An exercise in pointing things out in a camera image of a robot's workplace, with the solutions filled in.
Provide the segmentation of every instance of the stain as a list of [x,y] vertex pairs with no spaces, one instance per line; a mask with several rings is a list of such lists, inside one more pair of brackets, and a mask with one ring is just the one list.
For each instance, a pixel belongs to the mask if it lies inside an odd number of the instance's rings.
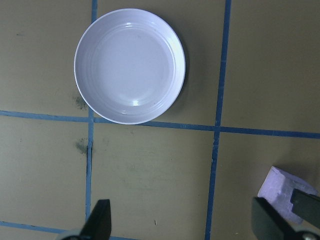
[[24,31],[19,31],[19,32],[16,33],[16,36],[24,37],[25,36],[25,32]]
[[78,141],[75,142],[75,147],[79,150],[81,154],[87,155],[88,139],[80,138]]
[[82,98],[82,96],[74,96],[73,100],[75,101],[75,104],[78,109],[80,110],[88,110],[88,105],[85,102],[85,100]]

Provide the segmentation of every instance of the plate center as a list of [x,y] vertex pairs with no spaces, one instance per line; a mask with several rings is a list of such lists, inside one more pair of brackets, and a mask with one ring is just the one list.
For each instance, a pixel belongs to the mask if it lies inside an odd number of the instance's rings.
[[105,35],[96,48],[96,81],[108,101],[140,106],[160,99],[170,87],[173,57],[166,42],[134,24]]

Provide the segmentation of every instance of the grid line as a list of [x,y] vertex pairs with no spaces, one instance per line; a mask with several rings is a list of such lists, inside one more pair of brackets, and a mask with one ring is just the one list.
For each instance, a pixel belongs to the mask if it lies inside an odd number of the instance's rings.
[[[17,111],[6,111],[6,110],[0,110],[0,116],[56,121],[56,122],[76,122],[76,123],[89,122],[89,118],[85,116],[48,115],[48,114],[40,114],[40,113],[17,112]],[[118,123],[111,122],[107,119],[104,119],[103,117],[94,117],[93,122],[97,124],[118,124]],[[305,131],[286,131],[286,130],[243,128],[243,127],[230,127],[230,126],[212,126],[212,125],[188,124],[188,123],[178,123],[178,122],[161,122],[161,121],[148,121],[145,123],[137,124],[137,126],[198,130],[198,131],[233,133],[233,134],[264,135],[264,136],[274,136],[274,137],[320,139],[319,132],[305,132]]]
[[[219,84],[218,84],[218,94],[217,94],[216,111],[215,111],[215,126],[218,128],[220,128],[221,126],[221,118],[222,118],[222,110],[223,110],[223,102],[224,102],[230,13],[231,13],[231,0],[226,0],[225,7],[224,7]],[[211,160],[210,180],[209,180],[209,190],[208,190],[208,205],[207,205],[206,222],[205,222],[205,234],[204,234],[205,240],[210,240],[210,236],[211,236],[212,214],[213,214],[213,208],[214,208],[214,195],[215,195],[215,185],[216,185],[216,171],[217,171],[218,152],[219,152],[219,140],[220,140],[220,131],[215,131],[213,135],[212,160]]]

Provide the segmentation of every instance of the white plate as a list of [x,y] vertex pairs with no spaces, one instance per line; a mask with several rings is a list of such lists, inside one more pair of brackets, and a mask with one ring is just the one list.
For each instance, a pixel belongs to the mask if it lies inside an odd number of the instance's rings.
[[74,57],[77,87],[102,117],[139,124],[164,113],[185,78],[185,55],[173,29],[140,9],[119,9],[95,21]]

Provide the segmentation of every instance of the blue tape line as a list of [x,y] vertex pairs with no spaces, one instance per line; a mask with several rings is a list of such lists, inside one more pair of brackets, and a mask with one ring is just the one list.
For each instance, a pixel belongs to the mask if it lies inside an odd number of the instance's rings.
[[213,214],[213,207],[214,207],[214,194],[215,194],[215,185],[216,185],[216,171],[217,171],[217,162],[218,162],[220,132],[215,131],[213,138],[214,139],[213,139],[213,149],[212,149],[212,162],[211,162],[211,169],[210,169],[208,206],[207,206],[205,236],[204,236],[205,240],[209,240],[210,235],[211,235],[211,225],[212,225],[212,214]]
[[[215,126],[218,128],[220,128],[221,126],[222,109],[223,109],[223,101],[224,101],[229,28],[230,28],[230,13],[231,13],[231,0],[226,0],[225,9],[224,9],[218,96],[217,96],[216,111],[215,111]],[[213,207],[214,207],[214,195],[215,195],[216,170],[217,170],[217,162],[218,162],[220,132],[215,131],[213,138],[214,139],[213,139],[213,148],[212,148],[212,162],[211,162],[211,169],[210,169],[208,206],[207,206],[207,213],[206,213],[205,235],[204,235],[205,240],[210,240],[210,237],[211,237],[211,225],[212,225],[212,214],[213,214]]]
[[[91,23],[97,20],[98,0],[92,0]],[[86,151],[86,175],[85,175],[85,220],[91,212],[91,179],[92,179],[92,145],[94,142],[94,111],[88,110],[88,147]]]
[[263,129],[254,129],[254,128],[221,126],[220,132],[234,133],[234,134],[265,135],[265,136],[275,136],[275,137],[320,139],[320,133],[302,132],[302,131],[263,130]]
[[18,111],[0,110],[0,116],[25,118],[25,119],[49,120],[49,121],[63,121],[63,122],[79,122],[79,123],[87,123],[88,122],[88,118],[82,117],[82,116],[47,115],[47,114],[18,112]]
[[[107,124],[116,124],[112,121],[109,121],[103,117],[95,117],[95,123],[107,123]],[[200,130],[200,131],[217,131],[218,128],[215,126],[209,125],[197,125],[197,124],[185,124],[185,123],[176,123],[176,122],[161,122],[161,121],[148,121],[136,126],[146,126],[146,127],[157,127],[157,128],[168,128],[168,129],[187,129],[187,130]]]
[[230,27],[230,13],[231,13],[231,0],[226,0],[225,9],[224,9],[224,23],[223,23],[223,35],[222,35],[218,97],[217,97],[216,111],[215,111],[216,126],[221,125],[222,107],[223,107],[223,101],[224,101],[228,41],[229,41],[229,27]]
[[93,24],[97,20],[98,12],[98,0],[92,0],[91,5],[91,23]]
[[2,227],[9,227],[9,228],[16,228],[16,229],[27,229],[39,232],[46,232],[46,233],[53,233],[53,234],[60,234],[65,232],[66,230],[51,228],[51,227],[44,227],[44,226],[32,226],[20,223],[13,223],[13,222],[6,222],[0,221],[0,226]]
[[94,111],[89,107],[88,122],[88,147],[86,154],[86,176],[85,176],[85,220],[87,221],[91,212],[91,179],[92,179],[92,146],[94,141]]

